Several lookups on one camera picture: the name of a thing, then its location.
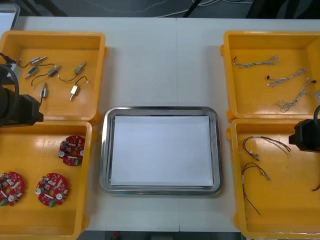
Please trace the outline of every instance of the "white table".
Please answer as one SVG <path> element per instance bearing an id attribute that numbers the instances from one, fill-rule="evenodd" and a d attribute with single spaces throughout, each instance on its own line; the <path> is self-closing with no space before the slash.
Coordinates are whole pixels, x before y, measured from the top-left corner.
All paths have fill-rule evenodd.
<path id="1" fill-rule="evenodd" d="M 18 30 L 102 32 L 99 111 L 114 106 L 207 106 L 219 117 L 223 188 L 219 195 L 113 196 L 99 187 L 100 143 L 88 176 L 87 230 L 236 232 L 227 88 L 220 45 L 226 31 L 320 31 L 320 20 L 20 17 Z M 102 125 L 97 126 L 101 134 Z"/>

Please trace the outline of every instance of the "dark floor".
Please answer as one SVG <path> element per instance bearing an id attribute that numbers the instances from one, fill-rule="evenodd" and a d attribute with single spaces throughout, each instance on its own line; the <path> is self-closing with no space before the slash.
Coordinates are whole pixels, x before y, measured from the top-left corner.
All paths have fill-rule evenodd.
<path id="1" fill-rule="evenodd" d="M 78 240 L 113 240 L 112 231 L 85 231 Z M 121 240 L 242 240 L 238 232 L 140 232 L 122 231 Z"/>
<path id="2" fill-rule="evenodd" d="M 23 15 L 34 15 L 24 2 L 29 2 L 41 16 L 52 16 L 42 4 L 42 0 L 11 0 L 22 7 Z M 192 0 L 51 0 L 52 3 L 69 17 L 160 17 L 186 11 Z M 202 0 L 190 18 L 239 18 L 243 19 L 253 0 Z M 312 0 L 301 0 L 296 16 L 300 15 Z M 284 18 L 286 3 L 282 6 L 277 18 Z M 179 18 L 183 13 L 170 15 Z"/>

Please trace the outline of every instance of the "stainless steel tray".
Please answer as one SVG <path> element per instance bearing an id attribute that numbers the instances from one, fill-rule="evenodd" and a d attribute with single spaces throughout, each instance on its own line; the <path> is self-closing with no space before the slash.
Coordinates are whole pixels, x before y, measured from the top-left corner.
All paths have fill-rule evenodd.
<path id="1" fill-rule="evenodd" d="M 113 139 L 116 116 L 208 116 L 213 185 L 211 186 L 144 186 L 111 185 Z M 113 107 L 104 117 L 99 183 L 107 194 L 115 195 L 214 195 L 222 186 L 219 122 L 209 107 L 138 106 Z"/>

